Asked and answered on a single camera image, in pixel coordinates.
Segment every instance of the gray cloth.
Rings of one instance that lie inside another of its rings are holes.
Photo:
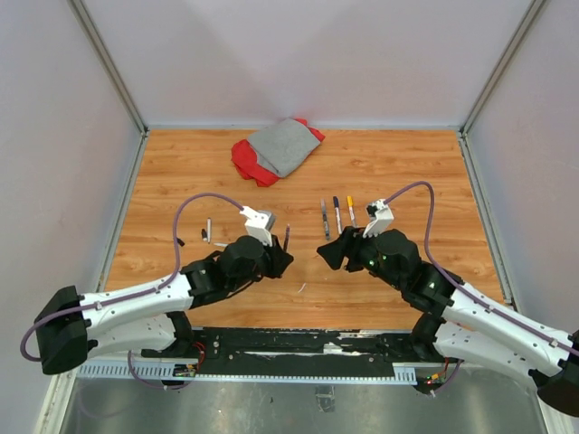
[[[320,144],[308,127],[294,119],[257,131],[247,140],[257,154],[257,164],[280,178],[296,170]]]

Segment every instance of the cloth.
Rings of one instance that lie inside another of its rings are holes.
[[[285,178],[296,170],[321,143],[308,127],[294,119],[251,134],[248,142],[257,154],[257,163]]]
[[[297,122],[297,123],[301,124],[303,127],[305,127],[306,133],[312,135],[318,141],[317,146],[319,145],[319,142],[324,140],[325,136],[321,132],[319,132],[315,128],[308,127],[307,120],[296,119],[294,122]],[[309,154],[309,152],[303,156],[303,158],[300,160],[300,162],[302,162],[303,159],[305,159],[308,156],[308,154]],[[291,165],[296,164],[297,160],[296,159],[294,159],[294,160],[295,161],[292,161]],[[249,139],[241,140],[241,141],[237,142],[235,145],[233,145],[233,147],[232,147],[232,161],[235,164],[235,169],[237,170],[237,172],[239,173],[239,175],[243,179],[252,179],[253,178],[253,179],[255,179],[255,182],[259,187],[267,187],[267,186],[275,184],[276,182],[278,182],[280,180],[280,177],[278,176],[279,168],[276,168],[269,160],[266,159],[265,156],[257,153],[252,148],[252,145],[251,145]],[[282,164],[282,169],[284,171],[288,171],[289,167],[291,167],[291,165]]]

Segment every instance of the wall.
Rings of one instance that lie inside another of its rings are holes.
[[[152,126],[458,126],[529,0],[86,0]]]
[[[30,434],[49,378],[20,338],[56,289],[95,288],[138,133],[66,1],[0,6],[0,420]]]
[[[470,133],[516,300],[579,328],[579,3],[549,2]]]

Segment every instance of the wooden tabletop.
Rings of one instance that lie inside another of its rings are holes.
[[[326,200],[334,239],[332,196],[339,196],[342,222],[349,223],[346,195],[352,195],[357,222],[366,225],[367,203],[413,181],[427,180],[436,192],[434,258],[486,295],[502,300],[454,132],[323,132],[326,140],[298,170],[261,188],[242,180],[231,162],[232,145],[249,131],[152,131],[107,290],[169,274],[175,263],[171,224],[177,206],[193,194],[216,192],[275,213],[273,232],[281,240],[289,223],[289,253],[295,260],[281,279],[264,279],[239,296],[189,311],[194,326],[411,329],[420,313],[406,305],[399,292],[364,271],[333,271],[318,256],[316,248],[326,243],[319,201]],[[428,207],[423,187],[391,206],[395,221],[390,228],[415,241],[424,258]],[[182,266],[218,249],[201,241],[208,217],[213,220],[212,241],[231,242],[245,234],[245,219],[230,204],[214,198],[193,201],[179,222],[179,237],[185,242]]]

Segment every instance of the gray floor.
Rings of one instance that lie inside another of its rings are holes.
[[[196,382],[181,392],[77,381],[61,434],[545,434],[535,397],[502,375],[463,369],[435,399],[410,386]],[[123,410],[106,419],[93,416]]]

